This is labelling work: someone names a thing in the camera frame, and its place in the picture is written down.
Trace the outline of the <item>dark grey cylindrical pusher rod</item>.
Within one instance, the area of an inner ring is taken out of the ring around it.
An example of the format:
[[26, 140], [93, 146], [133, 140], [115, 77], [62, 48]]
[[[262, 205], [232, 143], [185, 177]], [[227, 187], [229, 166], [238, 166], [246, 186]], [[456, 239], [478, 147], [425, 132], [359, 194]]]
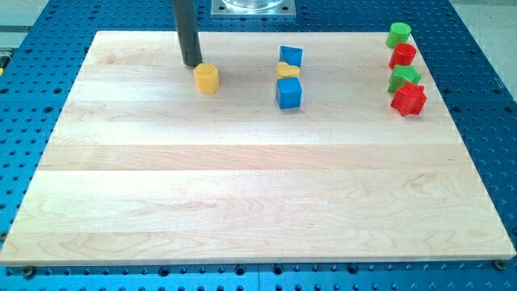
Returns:
[[195, 4], [192, 0], [172, 0], [172, 7], [183, 63], [187, 66], [197, 66], [202, 62], [202, 54]]

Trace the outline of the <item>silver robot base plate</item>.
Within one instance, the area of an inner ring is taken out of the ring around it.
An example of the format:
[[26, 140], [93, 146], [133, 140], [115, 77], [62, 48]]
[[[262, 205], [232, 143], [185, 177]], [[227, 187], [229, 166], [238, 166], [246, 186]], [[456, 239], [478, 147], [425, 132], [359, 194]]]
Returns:
[[212, 0], [211, 16], [217, 19], [231, 18], [294, 18], [295, 0]]

